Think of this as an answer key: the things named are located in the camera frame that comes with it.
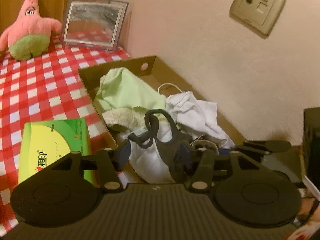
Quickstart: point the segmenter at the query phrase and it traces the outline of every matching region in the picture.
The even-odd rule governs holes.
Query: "plush toy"
[[[38,0],[25,0],[17,20],[0,37],[0,52],[9,46],[16,60],[28,60],[48,50],[51,32],[59,34],[62,24],[56,19],[42,18]]]

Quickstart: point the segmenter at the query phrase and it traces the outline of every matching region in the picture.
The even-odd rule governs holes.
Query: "white cord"
[[[171,85],[173,87],[175,87],[176,89],[178,89],[180,91],[180,93],[183,93],[184,91],[182,91],[180,88],[178,88],[175,84],[172,84],[172,83],[164,83],[162,85],[160,85],[160,87],[158,88],[158,93],[160,94],[160,88],[162,88],[163,86],[165,85]]]

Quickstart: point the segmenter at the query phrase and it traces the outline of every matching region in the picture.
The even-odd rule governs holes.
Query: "green cloth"
[[[9,51],[16,60],[28,60],[32,57],[38,57],[48,50],[50,37],[41,34],[27,35],[12,46]]]
[[[110,69],[101,77],[93,104],[100,113],[124,107],[145,112],[144,109],[165,109],[165,96],[121,67]]]

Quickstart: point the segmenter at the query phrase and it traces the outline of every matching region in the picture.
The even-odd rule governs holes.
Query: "green plush shorts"
[[[15,42],[9,48],[9,51],[16,60],[28,60],[47,51],[49,43],[50,37],[41,34],[32,34]]]

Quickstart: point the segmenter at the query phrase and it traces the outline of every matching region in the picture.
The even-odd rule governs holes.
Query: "photo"
[[[72,2],[64,41],[112,47],[122,6],[97,2]]]

